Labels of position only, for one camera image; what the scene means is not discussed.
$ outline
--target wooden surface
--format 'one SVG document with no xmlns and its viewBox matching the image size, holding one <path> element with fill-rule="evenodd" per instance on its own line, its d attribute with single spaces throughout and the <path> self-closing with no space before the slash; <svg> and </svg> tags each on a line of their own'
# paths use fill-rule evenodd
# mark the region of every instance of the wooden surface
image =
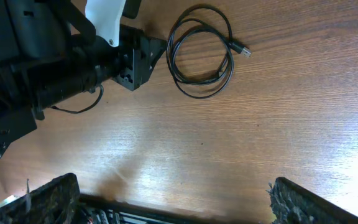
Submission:
<svg viewBox="0 0 358 224">
<path fill-rule="evenodd" d="M 208 2 L 232 24 L 252 57 L 235 54 L 234 77 L 209 100 L 180 93 L 162 58 L 144 86 L 104 84 L 81 115 L 45 110 L 38 130 L 0 161 L 10 194 L 73 172 L 83 193 L 184 215 L 268 223 L 265 189 L 285 176 L 358 215 L 358 1 L 143 0 L 136 20 L 167 38 L 188 7 Z M 79 8 L 85 2 L 75 1 Z M 193 15 L 226 31 L 212 12 Z M 224 50 L 199 34 L 178 64 L 201 74 Z M 97 95 L 59 106 L 82 109 Z"/>
</svg>

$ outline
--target cable connector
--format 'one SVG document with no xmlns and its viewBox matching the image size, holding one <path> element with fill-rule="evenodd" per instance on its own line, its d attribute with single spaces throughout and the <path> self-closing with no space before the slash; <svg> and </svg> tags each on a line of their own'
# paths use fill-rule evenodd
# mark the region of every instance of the cable connector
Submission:
<svg viewBox="0 0 358 224">
<path fill-rule="evenodd" d="M 249 58 L 251 56 L 252 52 L 247 47 L 238 42 L 232 42 L 231 44 L 229 44 L 229 46 L 235 52 L 244 55 L 246 58 Z"/>
</svg>

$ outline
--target white plastic part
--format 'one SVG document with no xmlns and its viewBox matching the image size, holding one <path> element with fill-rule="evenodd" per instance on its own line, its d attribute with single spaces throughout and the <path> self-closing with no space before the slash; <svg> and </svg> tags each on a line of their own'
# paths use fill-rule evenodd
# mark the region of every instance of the white plastic part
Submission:
<svg viewBox="0 0 358 224">
<path fill-rule="evenodd" d="M 126 0 L 88 0 L 85 17 L 92 22 L 96 35 L 102 37 L 112 47 L 119 44 L 119 21 Z"/>
</svg>

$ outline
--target black cable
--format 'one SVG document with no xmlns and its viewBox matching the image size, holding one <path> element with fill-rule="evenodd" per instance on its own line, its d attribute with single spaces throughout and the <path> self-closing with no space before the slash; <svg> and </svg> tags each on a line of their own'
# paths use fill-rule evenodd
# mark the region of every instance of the black cable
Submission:
<svg viewBox="0 0 358 224">
<path fill-rule="evenodd" d="M 70 110 L 60 109 L 60 108 L 58 108 L 57 106 L 51 106 L 51 108 L 52 108 L 52 109 L 55 109 L 55 110 L 63 111 L 63 112 L 66 112 L 66 113 L 71 113 L 71 114 L 79 114 L 79 113 L 88 111 L 88 110 L 94 108 L 94 107 L 99 103 L 100 99 L 101 99 L 102 96 L 103 96 L 103 91 L 104 91 L 103 86 L 100 85 L 99 88 L 100 88 L 100 93 L 99 93 L 99 96 L 98 96 L 98 98 L 96 99 L 96 101 L 95 101 L 91 106 L 89 106 L 89 107 L 87 107 L 87 108 L 85 108 L 85 109 L 83 109 L 83 110 L 80 110 L 80 111 L 70 111 Z"/>
<path fill-rule="evenodd" d="M 183 20 L 186 16 L 189 15 L 190 12 L 197 10 L 197 9 L 209 9 L 212 10 L 214 12 L 217 12 L 226 22 L 227 25 L 227 29 L 229 31 L 229 37 L 226 38 L 225 36 L 223 36 L 219 31 L 217 31 L 214 27 L 211 27 L 210 25 L 208 25 L 207 23 L 199 20 L 199 19 L 185 19 Z M 184 23 L 186 22 L 190 22 L 190 21 L 195 21 L 200 23 L 200 26 L 196 26 L 193 27 L 191 29 L 189 29 L 187 32 L 185 32 L 175 43 L 173 42 L 173 38 L 175 36 L 175 32 L 177 31 L 177 29 Z M 226 49 L 226 55 L 223 58 L 222 63 L 220 64 L 220 66 L 218 67 L 218 69 L 216 70 L 216 74 L 214 76 L 214 78 L 209 78 L 207 80 L 203 80 L 203 81 L 193 81 L 193 80 L 189 80 L 186 78 L 186 76 L 184 76 L 182 74 L 181 71 L 179 71 L 176 63 L 175 63 L 175 59 L 177 56 L 177 52 L 179 47 L 182 45 L 182 43 L 189 38 L 189 36 L 193 35 L 193 34 L 198 34 L 200 32 L 209 32 L 212 34 L 215 34 L 219 37 L 219 39 L 222 41 L 224 48 Z M 251 51 L 246 48 L 244 45 L 242 45 L 241 43 L 236 42 L 235 40 L 233 40 L 232 38 L 232 30 L 231 30 L 231 26 L 229 23 L 229 20 L 227 19 L 227 17 L 223 14 L 223 12 L 221 12 L 219 9 L 213 7 L 213 6 L 209 6 L 209 5 L 197 5 L 197 6 L 193 6 L 187 10 L 185 10 L 180 17 L 178 18 L 178 20 L 176 21 L 176 23 L 173 25 L 171 33 L 169 35 L 169 39 L 168 39 L 168 46 L 167 46 L 167 63 L 168 63 L 168 68 L 169 71 L 171 72 L 171 75 L 173 77 L 173 80 L 176 84 L 176 86 L 178 87 L 178 89 L 184 93 L 186 96 L 195 98 L 195 99 L 206 99 L 209 97 L 212 97 L 216 94 L 218 94 L 219 92 L 221 92 L 229 83 L 229 80 L 231 79 L 232 75 L 233 75 L 233 71 L 234 71 L 234 59 L 233 59 L 233 54 L 231 53 L 231 50 L 233 49 L 234 51 L 236 51 L 239 54 L 243 54 L 245 55 L 247 58 L 251 55 Z M 216 90 L 214 93 L 207 95 L 207 96 L 193 96 L 190 95 L 188 93 L 186 93 L 179 85 L 179 83 L 182 84 L 187 84 L 187 85 L 210 85 L 213 83 L 216 83 L 218 81 L 222 80 L 222 85 L 219 87 L 218 90 Z"/>
</svg>

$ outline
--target wooden table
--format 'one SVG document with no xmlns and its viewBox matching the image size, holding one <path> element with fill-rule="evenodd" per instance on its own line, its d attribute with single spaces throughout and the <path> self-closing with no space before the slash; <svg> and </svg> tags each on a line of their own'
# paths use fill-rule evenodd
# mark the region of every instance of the wooden table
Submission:
<svg viewBox="0 0 358 224">
<path fill-rule="evenodd" d="M 135 92 L 106 82 L 96 108 L 45 110 L 38 130 L 9 147 L 0 161 L 6 190 L 22 195 L 27 178 L 35 189 L 73 172 L 86 194 L 268 223 L 265 189 L 285 176 L 358 216 L 358 1 L 143 0 L 137 19 L 122 22 L 166 39 L 177 17 L 201 2 L 220 8 L 253 51 L 248 60 L 234 55 L 221 94 L 183 95 L 165 57 Z M 227 33 L 213 12 L 193 15 Z M 197 75 L 216 69 L 223 55 L 217 37 L 198 34 L 177 63 Z M 82 109 L 96 97 L 59 106 Z"/>
</svg>

